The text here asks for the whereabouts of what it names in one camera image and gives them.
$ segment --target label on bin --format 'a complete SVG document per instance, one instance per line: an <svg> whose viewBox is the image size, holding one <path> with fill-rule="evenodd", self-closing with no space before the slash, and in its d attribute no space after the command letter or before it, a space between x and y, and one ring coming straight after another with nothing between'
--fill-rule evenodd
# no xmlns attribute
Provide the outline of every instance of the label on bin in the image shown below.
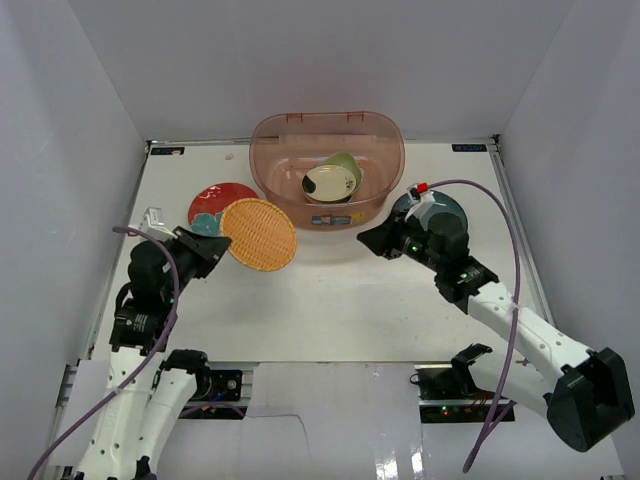
<svg viewBox="0 0 640 480"><path fill-rule="evenodd" d="M354 213L353 215L314 215L311 217L311 223L313 225L321 225L331 227L334 225L351 225L361 222L364 218L364 213Z"/></svg>

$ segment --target pink plastic bin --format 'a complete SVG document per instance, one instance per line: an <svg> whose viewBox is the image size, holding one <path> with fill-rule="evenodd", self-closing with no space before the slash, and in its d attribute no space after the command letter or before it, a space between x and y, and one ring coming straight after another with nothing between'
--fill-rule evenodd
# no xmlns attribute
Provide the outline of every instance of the pink plastic bin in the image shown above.
<svg viewBox="0 0 640 480"><path fill-rule="evenodd" d="M302 178L337 152L355 157L363 172L360 189L348 203L310 203ZM334 230L361 225L380 212L402 177L404 143L397 125L379 113L287 113L256 127L249 161L267 199L294 225Z"/></svg>

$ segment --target black label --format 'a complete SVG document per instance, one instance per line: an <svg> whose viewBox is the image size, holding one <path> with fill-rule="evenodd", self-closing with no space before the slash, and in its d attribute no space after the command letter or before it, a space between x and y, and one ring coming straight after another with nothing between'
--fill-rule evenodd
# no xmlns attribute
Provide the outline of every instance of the black label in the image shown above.
<svg viewBox="0 0 640 480"><path fill-rule="evenodd" d="M156 147L149 155L184 155L184 147Z"/></svg>
<svg viewBox="0 0 640 480"><path fill-rule="evenodd" d="M487 146L482 143L454 143L451 145L454 152L486 152Z"/></svg>

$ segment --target white wall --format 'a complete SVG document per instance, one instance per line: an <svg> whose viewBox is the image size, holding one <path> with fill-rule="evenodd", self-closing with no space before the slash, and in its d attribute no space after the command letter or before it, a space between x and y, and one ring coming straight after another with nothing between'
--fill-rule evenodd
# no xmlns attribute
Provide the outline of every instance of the white wall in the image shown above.
<svg viewBox="0 0 640 480"><path fill-rule="evenodd" d="M554 318L627 364L640 407L640 3L578 0L504 132ZM614 435L640 479L640 422Z"/></svg>
<svg viewBox="0 0 640 480"><path fill-rule="evenodd" d="M146 139L377 110L408 137L500 133L573 0L70 0Z"/></svg>
<svg viewBox="0 0 640 480"><path fill-rule="evenodd" d="M44 450L144 144L65 0L0 0L0 470Z"/></svg>

